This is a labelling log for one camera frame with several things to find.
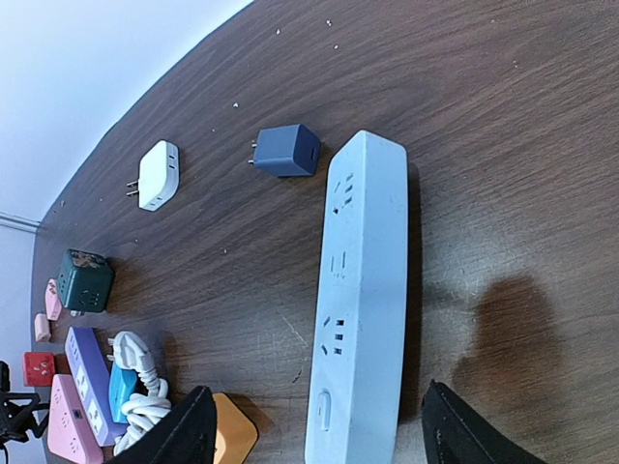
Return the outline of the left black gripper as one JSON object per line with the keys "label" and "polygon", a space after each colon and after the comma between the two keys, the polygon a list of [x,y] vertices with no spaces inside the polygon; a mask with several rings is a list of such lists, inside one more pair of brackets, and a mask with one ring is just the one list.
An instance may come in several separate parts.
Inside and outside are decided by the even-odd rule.
{"label": "left black gripper", "polygon": [[48,416],[35,418],[38,411],[47,411],[48,404],[42,403],[37,393],[13,392],[10,384],[10,369],[1,362],[1,442],[29,441],[28,432],[39,439],[48,425]]}

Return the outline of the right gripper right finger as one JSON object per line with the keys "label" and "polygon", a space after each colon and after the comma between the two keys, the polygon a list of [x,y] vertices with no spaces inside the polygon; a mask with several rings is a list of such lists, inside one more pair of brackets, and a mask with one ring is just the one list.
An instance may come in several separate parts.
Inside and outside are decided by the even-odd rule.
{"label": "right gripper right finger", "polygon": [[429,463],[545,463],[505,437],[442,382],[428,386],[422,428]]}

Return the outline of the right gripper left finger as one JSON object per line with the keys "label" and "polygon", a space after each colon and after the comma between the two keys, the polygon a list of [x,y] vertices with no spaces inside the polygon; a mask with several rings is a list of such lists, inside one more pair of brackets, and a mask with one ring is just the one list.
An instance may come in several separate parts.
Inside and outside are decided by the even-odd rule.
{"label": "right gripper left finger", "polygon": [[117,464],[212,464],[217,408],[208,387],[195,387],[145,437],[108,460]]}

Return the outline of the red cube socket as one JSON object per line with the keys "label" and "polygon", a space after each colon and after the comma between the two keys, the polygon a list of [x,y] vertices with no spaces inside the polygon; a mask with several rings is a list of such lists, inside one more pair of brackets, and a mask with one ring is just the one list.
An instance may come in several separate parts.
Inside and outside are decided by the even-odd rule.
{"label": "red cube socket", "polygon": [[22,357],[26,387],[50,387],[56,374],[70,374],[67,357],[47,352],[26,352]]}

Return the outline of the pink triangular socket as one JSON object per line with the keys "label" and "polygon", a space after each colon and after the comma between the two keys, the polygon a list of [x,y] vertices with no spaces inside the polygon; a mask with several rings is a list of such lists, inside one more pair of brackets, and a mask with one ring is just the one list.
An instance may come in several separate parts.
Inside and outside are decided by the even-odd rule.
{"label": "pink triangular socket", "polygon": [[74,378],[69,374],[56,374],[52,380],[47,446],[51,453],[73,463],[103,463],[103,450],[86,418]]}

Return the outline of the blue square plug adapter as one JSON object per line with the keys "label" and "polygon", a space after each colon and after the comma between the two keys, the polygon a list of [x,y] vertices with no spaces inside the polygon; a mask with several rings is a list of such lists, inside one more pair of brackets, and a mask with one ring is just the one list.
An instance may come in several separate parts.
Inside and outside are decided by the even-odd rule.
{"label": "blue square plug adapter", "polygon": [[108,402],[112,420],[115,423],[128,424],[122,406],[131,399],[136,389],[138,376],[134,370],[123,369],[116,363],[112,365],[108,388]]}

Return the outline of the purple power strip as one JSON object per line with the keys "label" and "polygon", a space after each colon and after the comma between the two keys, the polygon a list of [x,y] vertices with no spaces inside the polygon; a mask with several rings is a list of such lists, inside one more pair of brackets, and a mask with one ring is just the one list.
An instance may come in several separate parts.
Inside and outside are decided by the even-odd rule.
{"label": "purple power strip", "polygon": [[94,331],[91,328],[69,327],[65,354],[97,443],[102,448],[113,447],[115,439],[122,437],[127,427],[112,419],[108,399],[110,373]]}

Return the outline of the beige pink plug adapter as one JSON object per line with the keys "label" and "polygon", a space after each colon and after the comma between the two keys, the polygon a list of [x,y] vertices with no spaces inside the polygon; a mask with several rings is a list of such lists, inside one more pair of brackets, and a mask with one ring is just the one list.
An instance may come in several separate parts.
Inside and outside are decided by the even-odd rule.
{"label": "beige pink plug adapter", "polygon": [[43,313],[38,313],[34,318],[34,334],[38,343],[49,342],[51,339],[49,320]]}

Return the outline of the light blue power strip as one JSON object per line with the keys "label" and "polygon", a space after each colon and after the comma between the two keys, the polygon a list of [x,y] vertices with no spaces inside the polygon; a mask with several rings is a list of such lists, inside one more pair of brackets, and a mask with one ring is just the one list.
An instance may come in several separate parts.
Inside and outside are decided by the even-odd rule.
{"label": "light blue power strip", "polygon": [[306,462],[392,462],[407,274],[406,151],[360,130],[328,170]]}

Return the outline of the pink square plug adapter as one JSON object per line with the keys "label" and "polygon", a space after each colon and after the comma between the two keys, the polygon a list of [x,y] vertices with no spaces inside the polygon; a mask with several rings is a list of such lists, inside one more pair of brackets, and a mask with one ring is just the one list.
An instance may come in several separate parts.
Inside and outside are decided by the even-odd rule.
{"label": "pink square plug adapter", "polygon": [[59,298],[57,281],[51,278],[45,288],[44,303],[46,318],[49,321],[57,321],[63,311],[63,305]]}

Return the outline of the dark green cube adapter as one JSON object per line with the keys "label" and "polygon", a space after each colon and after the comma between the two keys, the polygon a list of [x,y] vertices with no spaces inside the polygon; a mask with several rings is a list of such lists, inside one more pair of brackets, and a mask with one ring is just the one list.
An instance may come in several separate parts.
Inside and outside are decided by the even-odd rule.
{"label": "dark green cube adapter", "polygon": [[68,248],[57,277],[59,299],[69,311],[102,313],[114,278],[115,272],[103,256]]}

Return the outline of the white charger plug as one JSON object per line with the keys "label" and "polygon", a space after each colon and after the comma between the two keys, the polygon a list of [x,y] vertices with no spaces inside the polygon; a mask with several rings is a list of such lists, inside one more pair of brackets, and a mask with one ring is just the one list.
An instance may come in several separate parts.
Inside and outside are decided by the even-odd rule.
{"label": "white charger plug", "polygon": [[180,185],[179,148],[159,140],[138,164],[138,178],[127,183],[127,197],[137,197],[139,209],[155,212],[167,203]]}

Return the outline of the black charger plug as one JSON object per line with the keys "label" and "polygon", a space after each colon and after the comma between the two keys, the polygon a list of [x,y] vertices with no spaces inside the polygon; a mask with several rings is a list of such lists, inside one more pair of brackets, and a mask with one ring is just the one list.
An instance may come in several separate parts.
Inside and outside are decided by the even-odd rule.
{"label": "black charger plug", "polygon": [[277,178],[311,177],[317,170],[319,137],[303,124],[261,130],[250,164]]}

